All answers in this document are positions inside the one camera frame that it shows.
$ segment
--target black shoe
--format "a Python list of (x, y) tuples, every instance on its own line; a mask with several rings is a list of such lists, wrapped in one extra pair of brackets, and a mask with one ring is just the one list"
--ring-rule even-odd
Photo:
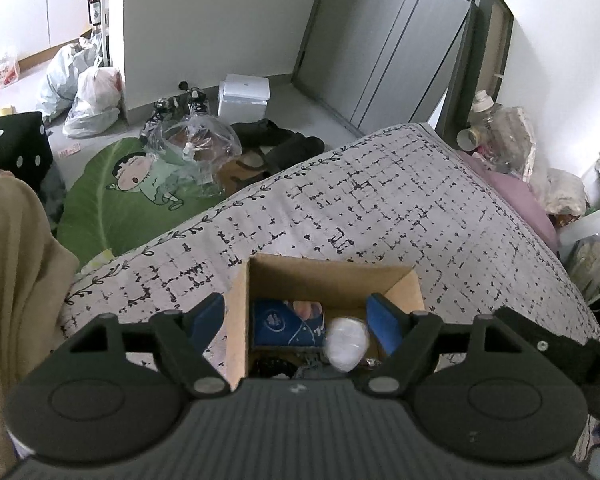
[(318, 137), (305, 137), (303, 134), (294, 134), (293, 137), (276, 146), (266, 155), (258, 150), (263, 164), (257, 168), (248, 166), (241, 161), (236, 161), (241, 168), (251, 171), (268, 170), (275, 174), (287, 170), (300, 162), (304, 162), (324, 152), (324, 142)]
[(261, 119), (257, 123), (234, 123), (231, 127), (238, 135), (243, 150), (277, 146), (294, 134), (291, 130), (279, 128), (269, 119)]

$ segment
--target white styrofoam box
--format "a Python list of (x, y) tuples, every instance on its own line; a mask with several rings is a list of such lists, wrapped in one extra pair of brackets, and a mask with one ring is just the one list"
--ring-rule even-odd
[(267, 78), (228, 74), (220, 83), (218, 116), (227, 124), (257, 122), (264, 118), (269, 98)]

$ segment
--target cardboard box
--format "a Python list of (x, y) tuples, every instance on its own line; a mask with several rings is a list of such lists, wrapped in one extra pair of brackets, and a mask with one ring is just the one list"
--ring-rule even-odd
[[(250, 306), (257, 298), (319, 301), (325, 322), (334, 317), (366, 318), (366, 298), (384, 294), (404, 312), (424, 310), (418, 276), (408, 266), (354, 264), (273, 254), (256, 254), (243, 263), (229, 293), (227, 313), (227, 380), (232, 388), (250, 365)], [(372, 341), (367, 356), (378, 356)]]

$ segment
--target green leaf-shaped rug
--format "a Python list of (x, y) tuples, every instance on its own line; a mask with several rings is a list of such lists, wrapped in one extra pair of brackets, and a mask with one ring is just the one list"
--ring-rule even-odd
[(109, 249), (120, 256), (214, 206), (224, 197), (173, 174), (177, 160), (151, 162), (135, 138), (122, 139), (94, 156), (70, 189), (58, 241), (84, 266)]

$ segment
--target cartoon character print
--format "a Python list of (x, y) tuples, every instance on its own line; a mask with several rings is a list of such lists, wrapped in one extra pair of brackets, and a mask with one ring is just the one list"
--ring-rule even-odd
[(107, 189), (140, 192), (156, 205), (168, 204), (172, 211), (184, 204), (173, 194), (178, 188), (178, 169), (178, 166), (145, 152), (129, 153), (113, 166), (111, 174), (117, 182), (109, 184)]

